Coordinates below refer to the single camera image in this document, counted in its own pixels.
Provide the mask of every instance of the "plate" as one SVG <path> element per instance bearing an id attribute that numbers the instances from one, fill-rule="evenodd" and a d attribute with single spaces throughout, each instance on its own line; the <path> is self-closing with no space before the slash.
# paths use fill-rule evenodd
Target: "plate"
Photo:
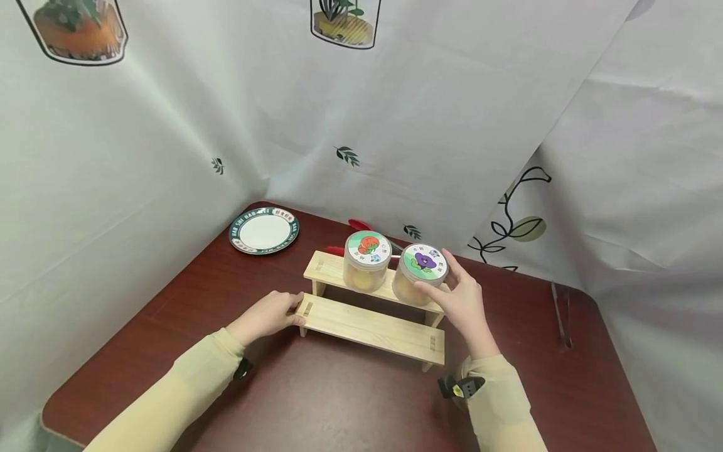
<path id="1" fill-rule="evenodd" d="M 242 213 L 228 230 L 228 240 L 238 251 L 269 255 L 283 250 L 299 235 L 299 220 L 277 207 L 262 207 Z"/>

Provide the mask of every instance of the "fabric backdrop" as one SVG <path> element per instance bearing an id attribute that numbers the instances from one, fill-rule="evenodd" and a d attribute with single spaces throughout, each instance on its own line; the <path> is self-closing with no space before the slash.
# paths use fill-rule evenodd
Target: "fabric backdrop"
<path id="1" fill-rule="evenodd" d="M 551 181 L 509 202 L 544 233 L 483 253 L 598 301 L 661 452 L 723 440 L 722 20 L 712 1 L 641 0 L 528 164 Z M 498 205 L 466 255 L 506 220 Z"/>
<path id="2" fill-rule="evenodd" d="M 660 450 L 708 450 L 712 0 L 324 3 L 0 5 L 0 450 L 264 197 L 587 290 Z"/>

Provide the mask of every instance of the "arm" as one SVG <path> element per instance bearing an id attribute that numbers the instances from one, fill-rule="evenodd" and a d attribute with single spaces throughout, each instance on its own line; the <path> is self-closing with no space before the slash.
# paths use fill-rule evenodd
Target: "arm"
<path id="1" fill-rule="evenodd" d="M 468 375 L 486 380 L 467 403 L 481 451 L 547 452 L 517 371 L 501 354 L 471 361 Z"/>
<path id="2" fill-rule="evenodd" d="M 126 408 L 85 452 L 167 452 L 223 392 L 255 339 L 304 318 L 287 315 L 303 294 L 271 292 L 228 327 L 206 336 L 182 354 L 158 382 Z"/>
<path id="3" fill-rule="evenodd" d="M 530 403 L 517 371 L 500 354 L 484 316 L 482 288 L 447 250 L 450 293 L 429 284 L 415 287 L 435 300 L 467 342 L 470 359 L 462 377 L 483 377 L 485 384 L 468 400 L 469 416 L 482 452 L 547 452 L 530 415 Z"/>
<path id="4" fill-rule="evenodd" d="M 85 452 L 166 452 L 231 381 L 244 347 L 224 328 L 182 354 Z"/>

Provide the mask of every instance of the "dark red tabletop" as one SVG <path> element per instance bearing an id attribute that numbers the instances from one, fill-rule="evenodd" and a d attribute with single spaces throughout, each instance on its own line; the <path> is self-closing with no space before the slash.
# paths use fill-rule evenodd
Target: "dark red tabletop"
<path id="1" fill-rule="evenodd" d="M 258 202 L 250 207 L 268 205 Z M 51 432 L 88 444 L 203 336 L 276 289 L 311 291 L 315 250 L 343 245 L 351 227 L 289 209 L 299 238 L 274 255 L 235 250 L 219 234 L 46 403 Z M 551 452 L 655 451 L 593 300 L 571 291 L 574 348 L 560 345 L 548 281 L 461 259 L 484 290 L 490 328 L 517 368 Z M 424 312 L 328 287 L 325 297 L 424 321 Z M 445 319 L 446 370 L 298 328 L 247 350 L 255 364 L 181 438 L 178 451 L 476 451 L 467 414 L 436 379 L 466 356 Z"/>

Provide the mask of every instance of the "yellow contents in jar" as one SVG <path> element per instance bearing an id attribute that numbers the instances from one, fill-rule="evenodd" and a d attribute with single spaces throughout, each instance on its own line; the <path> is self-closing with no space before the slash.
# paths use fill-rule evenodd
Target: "yellow contents in jar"
<path id="1" fill-rule="evenodd" d="M 408 280 L 401 270 L 397 270 L 394 275 L 392 290 L 397 298 L 405 303 L 424 306 L 431 301 L 427 295 L 414 288 L 414 283 Z"/>
<path id="2" fill-rule="evenodd" d="M 347 264 L 344 266 L 344 282 L 352 289 L 363 292 L 373 292 L 384 284 L 384 276 L 386 273 L 386 268 L 376 271 L 363 271 L 355 268 L 351 264 Z"/>

